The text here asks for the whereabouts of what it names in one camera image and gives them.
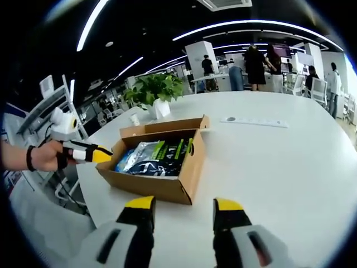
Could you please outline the person's left hand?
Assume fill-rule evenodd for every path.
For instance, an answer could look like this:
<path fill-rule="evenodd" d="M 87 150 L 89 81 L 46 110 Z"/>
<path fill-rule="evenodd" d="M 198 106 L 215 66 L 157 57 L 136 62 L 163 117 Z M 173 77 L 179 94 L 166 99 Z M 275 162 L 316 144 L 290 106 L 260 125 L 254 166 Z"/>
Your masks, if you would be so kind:
<path fill-rule="evenodd" d="M 57 154 L 63 153 L 63 145 L 59 141 L 51 140 L 31 151 L 31 164 L 35 170 L 56 171 L 59 169 Z"/>

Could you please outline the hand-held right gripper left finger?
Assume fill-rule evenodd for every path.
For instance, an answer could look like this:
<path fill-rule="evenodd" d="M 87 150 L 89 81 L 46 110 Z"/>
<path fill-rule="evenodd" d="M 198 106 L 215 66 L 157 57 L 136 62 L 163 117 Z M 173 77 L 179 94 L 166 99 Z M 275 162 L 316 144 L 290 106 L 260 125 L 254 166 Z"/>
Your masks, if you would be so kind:
<path fill-rule="evenodd" d="M 115 221 L 102 224 L 83 240 L 71 267 L 149 267 L 155 207 L 154 196 L 130 200 Z"/>

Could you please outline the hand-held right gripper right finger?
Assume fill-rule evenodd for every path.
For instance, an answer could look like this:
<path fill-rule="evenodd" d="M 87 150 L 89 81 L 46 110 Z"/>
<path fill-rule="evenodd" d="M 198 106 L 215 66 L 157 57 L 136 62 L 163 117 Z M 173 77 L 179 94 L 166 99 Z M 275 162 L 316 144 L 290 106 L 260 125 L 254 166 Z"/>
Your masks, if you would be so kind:
<path fill-rule="evenodd" d="M 217 267 L 290 267 L 287 246 L 259 224 L 252 224 L 242 205 L 213 200 L 213 249 Z"/>

